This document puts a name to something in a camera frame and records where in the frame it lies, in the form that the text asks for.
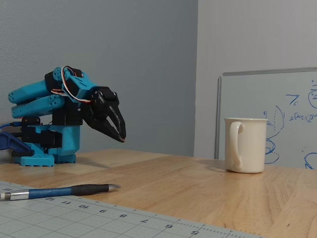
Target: cutting mat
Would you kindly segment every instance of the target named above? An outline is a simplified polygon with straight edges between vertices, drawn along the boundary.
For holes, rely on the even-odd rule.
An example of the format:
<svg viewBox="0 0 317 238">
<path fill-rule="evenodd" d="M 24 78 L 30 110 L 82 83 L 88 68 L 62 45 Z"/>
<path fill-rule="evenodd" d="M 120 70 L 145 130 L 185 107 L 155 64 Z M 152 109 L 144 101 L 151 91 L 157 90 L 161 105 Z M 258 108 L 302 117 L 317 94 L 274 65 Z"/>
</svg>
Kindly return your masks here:
<svg viewBox="0 0 317 238">
<path fill-rule="evenodd" d="M 29 188 L 0 181 L 0 192 Z M 76 196 L 0 200 L 0 238 L 12 237 L 261 238 Z"/>
</svg>

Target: table surface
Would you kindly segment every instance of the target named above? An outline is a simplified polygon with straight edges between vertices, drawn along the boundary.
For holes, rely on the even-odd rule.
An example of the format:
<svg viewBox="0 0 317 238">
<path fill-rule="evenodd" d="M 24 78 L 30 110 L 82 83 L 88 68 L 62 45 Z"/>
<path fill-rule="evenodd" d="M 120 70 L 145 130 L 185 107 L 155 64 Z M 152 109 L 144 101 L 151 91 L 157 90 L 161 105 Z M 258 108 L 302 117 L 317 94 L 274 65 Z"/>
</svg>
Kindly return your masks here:
<svg viewBox="0 0 317 238">
<path fill-rule="evenodd" d="M 224 162 L 125 150 L 79 154 L 55 167 L 0 165 L 0 180 L 37 188 L 115 183 L 86 198 L 270 238 L 317 237 L 317 172 L 266 166 L 227 172 Z"/>
</svg>

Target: white mug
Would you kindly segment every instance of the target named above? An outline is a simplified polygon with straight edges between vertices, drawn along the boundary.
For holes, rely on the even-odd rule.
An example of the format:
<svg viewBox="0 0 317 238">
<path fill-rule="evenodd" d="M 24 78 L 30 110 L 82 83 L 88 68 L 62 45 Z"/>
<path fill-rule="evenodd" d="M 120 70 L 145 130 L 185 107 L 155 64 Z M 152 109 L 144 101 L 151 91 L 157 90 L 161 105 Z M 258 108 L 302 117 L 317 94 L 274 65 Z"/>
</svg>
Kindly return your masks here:
<svg viewBox="0 0 317 238">
<path fill-rule="evenodd" d="M 264 170 L 267 119 L 225 118 L 225 167 L 255 174 Z"/>
</svg>

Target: blue pencil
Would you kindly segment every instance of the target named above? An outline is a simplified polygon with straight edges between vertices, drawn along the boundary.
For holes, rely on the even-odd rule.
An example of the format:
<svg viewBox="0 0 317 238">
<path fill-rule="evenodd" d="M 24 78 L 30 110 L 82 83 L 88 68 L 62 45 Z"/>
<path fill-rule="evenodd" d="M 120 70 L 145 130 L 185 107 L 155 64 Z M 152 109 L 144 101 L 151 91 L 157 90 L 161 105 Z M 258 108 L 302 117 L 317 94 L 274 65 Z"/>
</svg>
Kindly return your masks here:
<svg viewBox="0 0 317 238">
<path fill-rule="evenodd" d="M 46 189 L 26 189 L 11 192 L 2 192 L 1 200 L 23 200 L 35 199 L 42 197 L 57 197 L 57 196 L 84 196 L 92 195 L 100 192 L 110 192 L 121 188 L 116 184 L 84 184 L 71 187 L 61 188 L 46 188 Z"/>
</svg>

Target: blue robotic arm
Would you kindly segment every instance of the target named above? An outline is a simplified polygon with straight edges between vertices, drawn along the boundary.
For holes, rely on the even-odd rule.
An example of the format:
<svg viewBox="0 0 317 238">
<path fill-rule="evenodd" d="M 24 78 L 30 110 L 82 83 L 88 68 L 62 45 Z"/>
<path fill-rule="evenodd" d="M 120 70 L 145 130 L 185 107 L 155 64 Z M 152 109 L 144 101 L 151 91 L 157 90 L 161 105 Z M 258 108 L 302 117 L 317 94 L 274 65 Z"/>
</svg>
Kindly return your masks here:
<svg viewBox="0 0 317 238">
<path fill-rule="evenodd" d="M 91 128 L 125 141 L 125 122 L 117 94 L 108 87 L 97 86 L 79 69 L 57 67 L 43 81 L 9 93 L 8 99 L 16 104 L 12 117 L 22 118 L 21 133 L 16 136 L 34 152 L 14 154 L 21 165 L 52 166 L 52 159 L 55 163 L 75 162 L 83 120 Z M 44 115 L 52 115 L 52 124 L 40 123 L 39 117 Z"/>
</svg>

